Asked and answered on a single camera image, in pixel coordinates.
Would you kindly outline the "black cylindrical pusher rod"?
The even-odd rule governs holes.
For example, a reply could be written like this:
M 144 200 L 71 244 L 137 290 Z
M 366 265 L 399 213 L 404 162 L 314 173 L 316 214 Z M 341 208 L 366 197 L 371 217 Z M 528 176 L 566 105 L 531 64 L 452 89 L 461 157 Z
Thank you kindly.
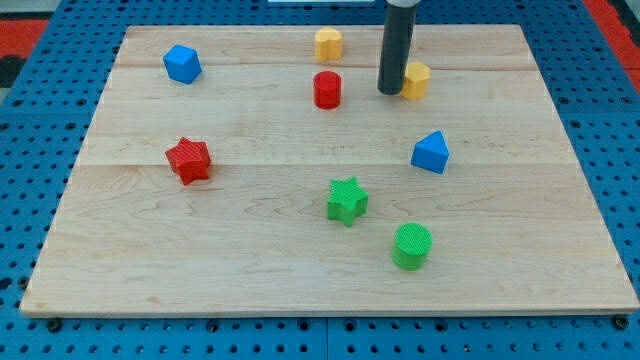
M 397 95 L 403 87 L 419 0 L 388 0 L 377 89 Z

